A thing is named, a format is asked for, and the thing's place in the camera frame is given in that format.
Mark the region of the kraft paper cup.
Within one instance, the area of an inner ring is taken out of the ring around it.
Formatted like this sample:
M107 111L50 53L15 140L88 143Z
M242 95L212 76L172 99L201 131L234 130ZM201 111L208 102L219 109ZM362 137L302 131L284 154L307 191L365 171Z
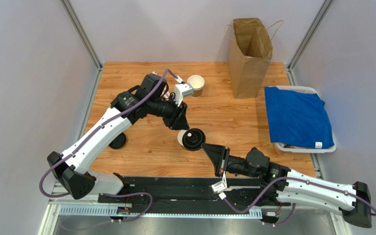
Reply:
M192 75L188 78L187 82L193 87L193 98L199 98L202 95L205 80L200 75Z
M177 135L177 140L178 140L178 143L180 144L181 148L183 150L187 150L184 145L183 145L183 136L184 134L187 132L187 130L181 130L178 135Z

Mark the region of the black coffee cup lid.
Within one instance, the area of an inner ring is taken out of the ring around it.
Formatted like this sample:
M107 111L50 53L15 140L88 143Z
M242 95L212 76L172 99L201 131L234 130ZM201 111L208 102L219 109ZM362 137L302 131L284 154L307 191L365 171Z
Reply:
M205 141L205 133L198 128L189 129L182 135L182 146L188 151L200 150L202 143Z

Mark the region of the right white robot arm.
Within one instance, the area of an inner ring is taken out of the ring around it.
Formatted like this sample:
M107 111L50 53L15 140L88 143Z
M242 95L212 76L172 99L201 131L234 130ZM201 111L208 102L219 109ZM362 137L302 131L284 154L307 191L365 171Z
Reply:
M371 195L366 183L352 185L332 183L299 173L286 166L271 162L253 147L245 158L230 155L226 146L202 143L201 148L214 165L215 175L222 181L212 185L212 190L236 213L248 212L261 198L273 199L278 203L312 206L342 215L343 219L361 228L372 227L376 208L371 204ZM236 209L225 194L226 173L255 178L260 192L245 209Z

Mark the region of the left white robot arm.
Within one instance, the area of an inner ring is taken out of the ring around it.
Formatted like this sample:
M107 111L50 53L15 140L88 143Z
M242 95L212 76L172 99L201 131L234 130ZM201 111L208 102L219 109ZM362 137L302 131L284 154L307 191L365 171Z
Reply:
M97 156L129 129L139 119L147 115L163 119L171 130L187 130L187 104L183 99L191 96L194 89L179 76L174 91L168 93L164 76L154 73L146 75L140 85L119 93L111 102L102 118L75 144L62 153L51 152L47 157L54 178L73 199L81 199L89 193L117 194L123 187L119 176L91 171L89 168Z

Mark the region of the white plastic basket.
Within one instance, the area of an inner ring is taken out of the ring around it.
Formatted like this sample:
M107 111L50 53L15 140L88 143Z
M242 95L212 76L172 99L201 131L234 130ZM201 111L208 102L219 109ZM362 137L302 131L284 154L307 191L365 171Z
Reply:
M304 87L304 86L276 86L280 90L290 90L304 94L317 94L318 92L311 87ZM303 148L303 147L296 147L296 146L289 146L285 143L281 142L274 142L273 145L275 150L279 152L291 152L291 153L308 153L308 154L323 154L323 153L331 153L337 149L336 139L334 133L332 133L332 139L334 145L328 149L322 148Z

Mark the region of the blue cloth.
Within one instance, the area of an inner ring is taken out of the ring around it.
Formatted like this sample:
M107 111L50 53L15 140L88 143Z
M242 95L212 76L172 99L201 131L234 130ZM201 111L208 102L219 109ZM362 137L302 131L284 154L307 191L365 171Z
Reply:
M325 102L317 93L265 87L265 106L272 143L309 149L335 146Z

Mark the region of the brown paper bag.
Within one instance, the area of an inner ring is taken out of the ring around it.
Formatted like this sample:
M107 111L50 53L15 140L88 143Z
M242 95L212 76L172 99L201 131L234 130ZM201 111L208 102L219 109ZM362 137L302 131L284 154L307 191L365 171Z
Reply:
M272 40L284 24L266 27L259 18L237 18L224 28L230 40L228 70L235 99L255 98L272 61Z

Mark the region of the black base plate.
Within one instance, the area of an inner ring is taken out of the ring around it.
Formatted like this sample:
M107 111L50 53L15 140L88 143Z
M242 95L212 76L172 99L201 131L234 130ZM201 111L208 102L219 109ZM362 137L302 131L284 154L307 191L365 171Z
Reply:
M234 214L235 212L214 194L211 185L215 177L124 177L120 195L148 192L153 197L150 213ZM229 178L227 199L238 210L246 209L259 195L259 180Z

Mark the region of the aluminium rail frame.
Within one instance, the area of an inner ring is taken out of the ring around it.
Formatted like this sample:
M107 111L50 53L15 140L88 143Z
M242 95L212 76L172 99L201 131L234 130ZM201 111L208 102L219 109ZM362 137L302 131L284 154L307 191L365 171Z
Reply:
M75 200L51 198L39 234L124 235L167 230L191 235L349 235L343 217L314 206L290 203L249 207L258 187L249 182L227 191L230 204L213 194L209 178L165 186L167 178L138 178L124 198L91 193Z

